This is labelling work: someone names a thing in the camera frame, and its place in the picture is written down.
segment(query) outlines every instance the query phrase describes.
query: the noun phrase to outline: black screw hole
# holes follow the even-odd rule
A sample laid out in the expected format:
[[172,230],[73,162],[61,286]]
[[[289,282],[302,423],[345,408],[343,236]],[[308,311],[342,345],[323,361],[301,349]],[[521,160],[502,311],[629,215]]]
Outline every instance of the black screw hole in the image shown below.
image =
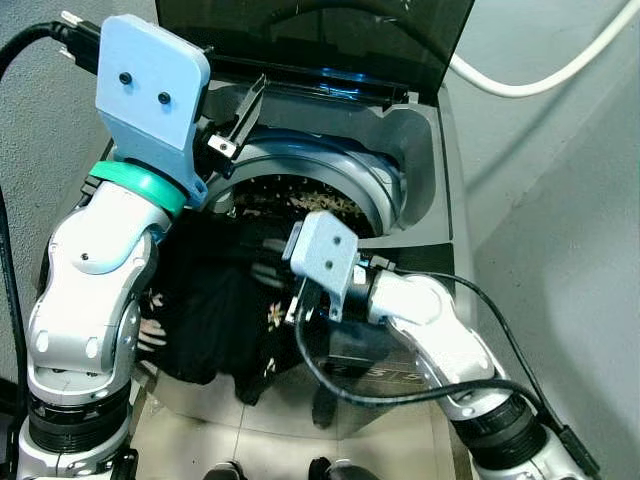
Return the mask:
[[160,92],[158,94],[158,101],[161,104],[166,105],[171,101],[171,95],[169,95],[167,92]]
[[118,75],[118,78],[123,85],[129,85],[131,83],[131,74],[129,72],[122,72]]

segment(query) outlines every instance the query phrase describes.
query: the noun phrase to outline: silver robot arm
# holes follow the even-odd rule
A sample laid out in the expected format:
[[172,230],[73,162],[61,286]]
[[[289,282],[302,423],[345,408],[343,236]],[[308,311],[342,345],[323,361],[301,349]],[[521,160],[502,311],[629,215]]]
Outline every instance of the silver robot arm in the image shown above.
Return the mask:
[[[376,404],[380,399],[368,397],[365,401],[365,397],[347,396],[340,388],[331,388],[330,380],[323,379],[305,355],[300,325],[305,311],[309,316],[319,289],[329,296],[330,319],[340,321],[349,306],[353,315],[386,324],[415,351],[416,364],[430,389],[468,381],[507,380],[487,345],[460,321],[454,300],[441,283],[425,275],[399,276],[371,268],[371,264],[364,269],[359,265],[357,237],[330,213],[311,213],[294,227],[283,260],[290,261],[293,272],[304,279],[287,315],[288,321],[299,322],[296,334],[303,357],[314,375],[346,400]],[[572,443],[574,454],[580,450],[576,455],[588,455],[586,449],[566,427],[561,430],[566,434],[561,442],[519,394],[465,389],[440,397],[439,404],[471,452],[482,479],[587,480],[565,442]]]
[[103,182],[53,233],[48,285],[27,332],[30,402],[19,479],[87,475],[113,464],[128,435],[137,300],[155,268],[154,236],[169,225],[161,208]]
[[26,333],[20,480],[135,475],[126,440],[138,297],[172,219],[207,195],[193,160],[210,77],[203,51],[132,15],[87,35],[99,40],[96,107],[115,150],[90,172],[99,186],[88,205],[49,241],[47,287]]
[[[453,298],[437,280],[382,271],[369,297],[369,320],[416,351],[430,388],[463,381],[506,379],[476,332],[458,319]],[[443,397],[440,407],[469,448],[484,480],[587,480],[558,437],[517,394],[475,390]]]

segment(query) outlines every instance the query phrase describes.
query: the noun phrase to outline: tiled floor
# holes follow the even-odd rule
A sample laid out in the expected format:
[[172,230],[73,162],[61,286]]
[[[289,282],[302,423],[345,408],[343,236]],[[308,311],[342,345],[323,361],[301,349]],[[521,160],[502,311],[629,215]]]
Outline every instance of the tiled floor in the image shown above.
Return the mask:
[[398,407],[364,426],[375,415],[355,417],[341,405],[335,425],[319,430],[311,421],[313,390],[305,370],[296,369],[256,407],[245,407],[229,378],[201,387],[161,376],[133,439],[137,478],[200,479],[234,459],[249,480],[304,480],[319,456],[348,458],[381,480],[456,478],[447,422],[435,405]]

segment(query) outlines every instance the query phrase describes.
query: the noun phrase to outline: tinted glass lid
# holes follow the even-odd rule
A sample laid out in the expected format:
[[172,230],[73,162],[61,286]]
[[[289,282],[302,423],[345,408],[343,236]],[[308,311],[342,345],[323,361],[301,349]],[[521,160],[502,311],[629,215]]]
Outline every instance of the tinted glass lid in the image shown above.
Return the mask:
[[434,103],[473,0],[156,0],[160,25],[213,47],[221,79]]

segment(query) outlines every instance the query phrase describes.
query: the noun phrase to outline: black garment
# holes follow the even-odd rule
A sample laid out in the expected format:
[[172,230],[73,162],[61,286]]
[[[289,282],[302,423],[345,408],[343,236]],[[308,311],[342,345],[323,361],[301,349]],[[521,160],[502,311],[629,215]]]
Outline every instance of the black garment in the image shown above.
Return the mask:
[[[160,244],[158,269],[141,301],[142,316],[162,324],[167,345],[139,352],[140,358],[187,382],[206,384],[217,372],[230,374],[236,396],[255,405],[277,373],[302,360],[293,329],[283,323],[291,290],[250,275],[256,262],[286,272],[281,254],[262,248],[262,241],[286,239],[288,231],[185,212]],[[161,302],[151,301],[158,295]],[[309,330],[314,353],[328,352],[325,322]]]

